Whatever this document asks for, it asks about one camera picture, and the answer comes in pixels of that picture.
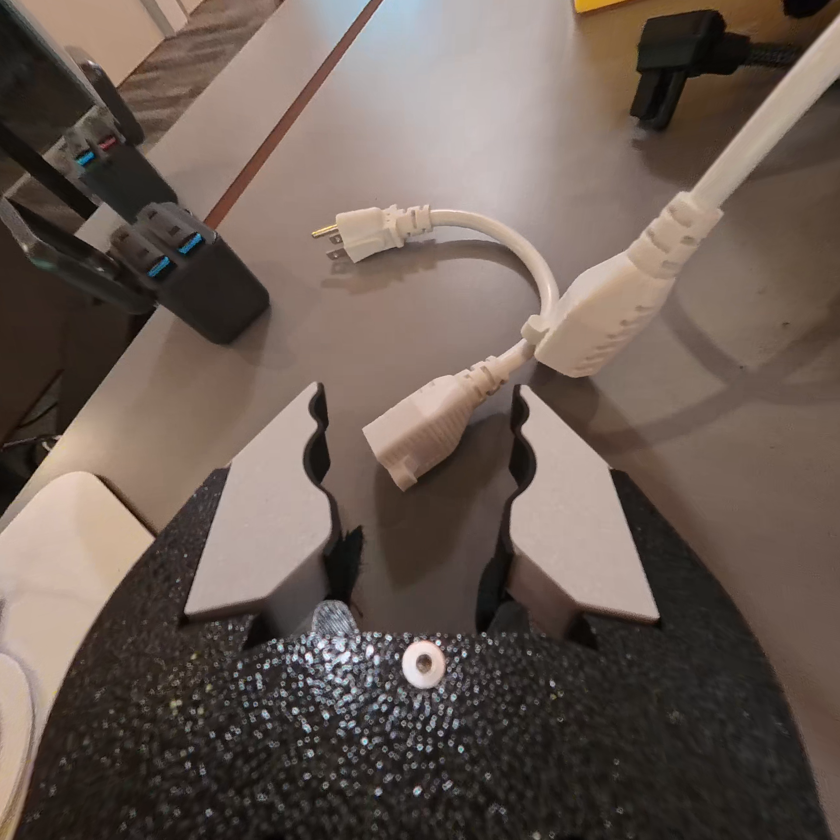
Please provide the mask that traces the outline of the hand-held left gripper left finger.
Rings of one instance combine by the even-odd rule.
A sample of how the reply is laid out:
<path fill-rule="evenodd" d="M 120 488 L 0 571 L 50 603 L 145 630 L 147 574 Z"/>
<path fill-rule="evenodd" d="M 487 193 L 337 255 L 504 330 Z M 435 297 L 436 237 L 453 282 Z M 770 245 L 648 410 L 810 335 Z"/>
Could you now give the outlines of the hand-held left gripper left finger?
<path fill-rule="evenodd" d="M 187 596 L 190 622 L 250 614 L 286 637 L 325 600 L 340 535 L 322 383 L 308 385 L 232 459 Z"/>

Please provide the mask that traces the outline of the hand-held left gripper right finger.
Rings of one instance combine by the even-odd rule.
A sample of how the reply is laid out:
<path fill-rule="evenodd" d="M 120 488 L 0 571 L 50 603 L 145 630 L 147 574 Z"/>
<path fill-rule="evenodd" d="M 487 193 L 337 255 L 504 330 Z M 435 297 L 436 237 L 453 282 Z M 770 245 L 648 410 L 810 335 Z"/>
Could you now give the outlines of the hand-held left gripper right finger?
<path fill-rule="evenodd" d="M 476 629 L 507 604 L 552 637 L 585 615 L 656 626 L 659 610 L 611 467 L 527 385 L 512 394 L 509 471 L 496 550 L 479 580 Z"/>

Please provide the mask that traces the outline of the black USB hub block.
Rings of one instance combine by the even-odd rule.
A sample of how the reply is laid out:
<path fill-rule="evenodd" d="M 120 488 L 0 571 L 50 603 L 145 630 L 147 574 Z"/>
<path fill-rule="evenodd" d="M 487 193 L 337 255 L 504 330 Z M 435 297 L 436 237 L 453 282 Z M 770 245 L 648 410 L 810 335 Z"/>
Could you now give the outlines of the black USB hub block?
<path fill-rule="evenodd" d="M 212 343 L 234 342 L 270 307 L 268 290 L 219 233 L 175 203 L 147 205 L 109 243 L 156 304 Z"/>

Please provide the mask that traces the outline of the clear acrylic holder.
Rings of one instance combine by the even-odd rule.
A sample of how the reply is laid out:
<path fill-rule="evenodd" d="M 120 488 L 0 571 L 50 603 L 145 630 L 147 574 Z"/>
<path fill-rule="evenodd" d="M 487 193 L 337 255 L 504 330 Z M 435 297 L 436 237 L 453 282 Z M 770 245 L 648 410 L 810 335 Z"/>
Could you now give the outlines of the clear acrylic holder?
<path fill-rule="evenodd" d="M 152 312 L 156 301 L 123 262 L 5 196 L 1 219 L 27 259 L 86 294 L 123 311 Z"/>

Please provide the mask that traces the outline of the black stand panel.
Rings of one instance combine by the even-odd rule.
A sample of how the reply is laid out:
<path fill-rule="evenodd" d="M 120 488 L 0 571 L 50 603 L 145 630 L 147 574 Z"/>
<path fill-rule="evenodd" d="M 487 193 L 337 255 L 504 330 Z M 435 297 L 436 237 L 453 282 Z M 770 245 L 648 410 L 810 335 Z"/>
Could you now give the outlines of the black stand panel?
<path fill-rule="evenodd" d="M 71 232 L 99 208 L 81 183 L 84 130 L 103 115 L 73 70 L 13 2 L 1 4 L 2 195 Z"/>

